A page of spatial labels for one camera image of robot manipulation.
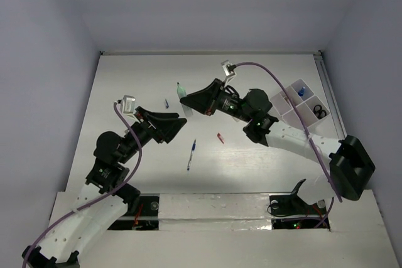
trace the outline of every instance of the wall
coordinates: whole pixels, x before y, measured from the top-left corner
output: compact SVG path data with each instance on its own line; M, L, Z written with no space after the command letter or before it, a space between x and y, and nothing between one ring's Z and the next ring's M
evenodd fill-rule
M356 0L325 49L349 134L376 164L371 186L402 261L402 0Z
M318 50L353 0L76 0L101 50Z
M0 259L20 267L65 187L99 52L71 0L0 7Z

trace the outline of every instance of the black scissors handle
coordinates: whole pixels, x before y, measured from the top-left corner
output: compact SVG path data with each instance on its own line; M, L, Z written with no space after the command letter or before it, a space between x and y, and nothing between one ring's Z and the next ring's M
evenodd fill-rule
M314 106L313 113L318 119L323 119L328 114L327 111L323 110L322 106L319 104Z

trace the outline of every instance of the white organizer tray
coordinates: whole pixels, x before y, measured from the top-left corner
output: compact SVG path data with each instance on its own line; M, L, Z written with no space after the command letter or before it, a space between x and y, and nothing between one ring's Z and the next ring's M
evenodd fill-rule
M298 95L298 91L300 89L305 88L305 93L302 97ZM329 109L323 104L323 102L314 95L314 92L310 89L310 87L302 80L299 79L286 89L289 97L292 99L293 103L296 105L296 108L299 110L301 117L305 121L308 129L314 129L319 123L321 123L324 119L326 119L330 115ZM283 91L274 95L269 99L273 105L273 108L269 111L269 113L273 116L276 116L280 120L287 123L289 126L298 128L303 130L302 124L297 117L295 111L290 105L290 102L287 100L287 97ZM314 113L314 107L316 105L321 105L322 110L325 110L327 115L321 119L319 119Z

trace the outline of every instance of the pen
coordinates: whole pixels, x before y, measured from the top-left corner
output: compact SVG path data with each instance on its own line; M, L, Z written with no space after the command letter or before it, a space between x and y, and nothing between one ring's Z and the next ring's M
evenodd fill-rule
M195 144L196 144L197 140L194 139L193 142L193 147L191 148L191 153L190 153L190 159L188 160L188 164L187 164L187 171L190 170L190 166L191 166L191 160L193 159L193 154L194 154L194 150L195 150Z

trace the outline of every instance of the clear plastic bottle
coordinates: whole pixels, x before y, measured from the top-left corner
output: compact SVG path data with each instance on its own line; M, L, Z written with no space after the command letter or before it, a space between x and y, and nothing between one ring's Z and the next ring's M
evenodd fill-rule
M182 97L186 97L186 96L187 96L186 90L184 89L183 86L181 86L181 85L179 84L179 82L177 82L177 95L178 95L179 100L180 100ZM184 115L185 115L186 117L193 116L193 110L192 110L190 107L187 107L186 105L183 105L183 104L182 104L182 107L183 107Z

